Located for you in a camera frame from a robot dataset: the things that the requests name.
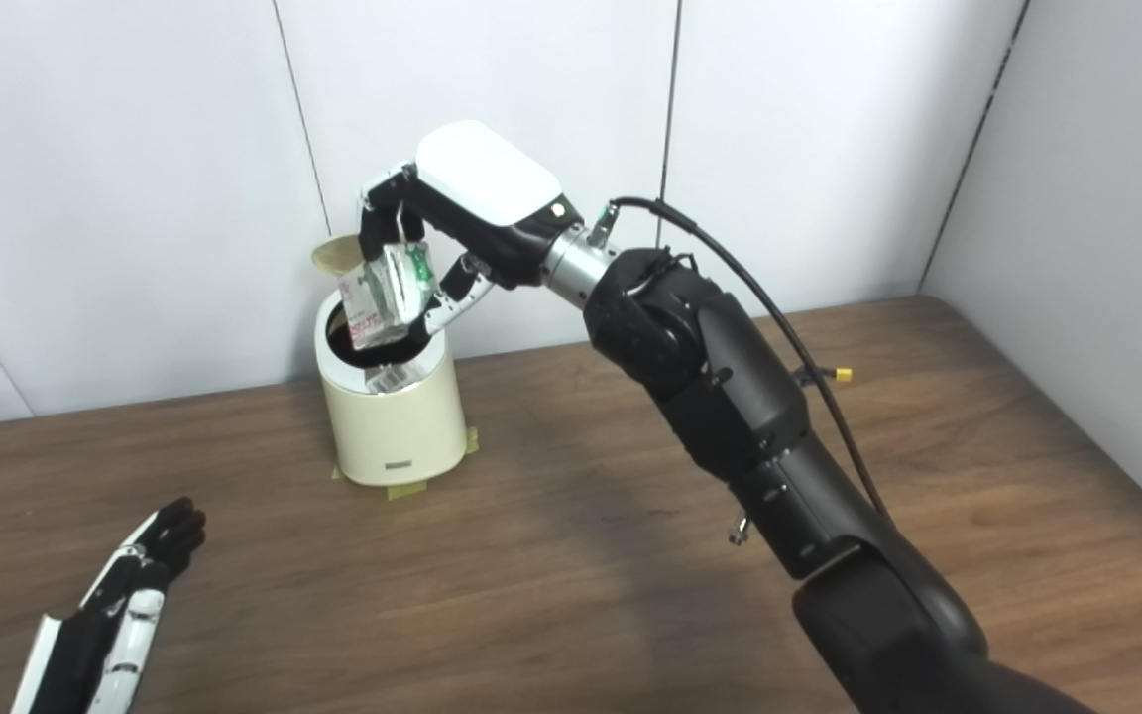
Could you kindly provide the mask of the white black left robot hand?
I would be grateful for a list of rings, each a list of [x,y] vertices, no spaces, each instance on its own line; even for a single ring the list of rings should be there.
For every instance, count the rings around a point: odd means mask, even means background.
[[[14,713],[127,713],[139,692],[171,585],[206,541],[187,497],[144,520],[105,561],[67,618],[45,615]]]

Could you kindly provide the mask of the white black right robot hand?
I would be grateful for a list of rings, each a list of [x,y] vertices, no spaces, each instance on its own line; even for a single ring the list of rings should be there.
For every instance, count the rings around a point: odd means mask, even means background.
[[[476,119],[423,137],[411,160],[368,182],[359,204],[365,260],[424,240],[427,228],[463,244],[452,272],[400,330],[416,343],[466,311],[467,297],[481,298],[482,284],[548,284],[558,240],[585,227],[557,177]]]

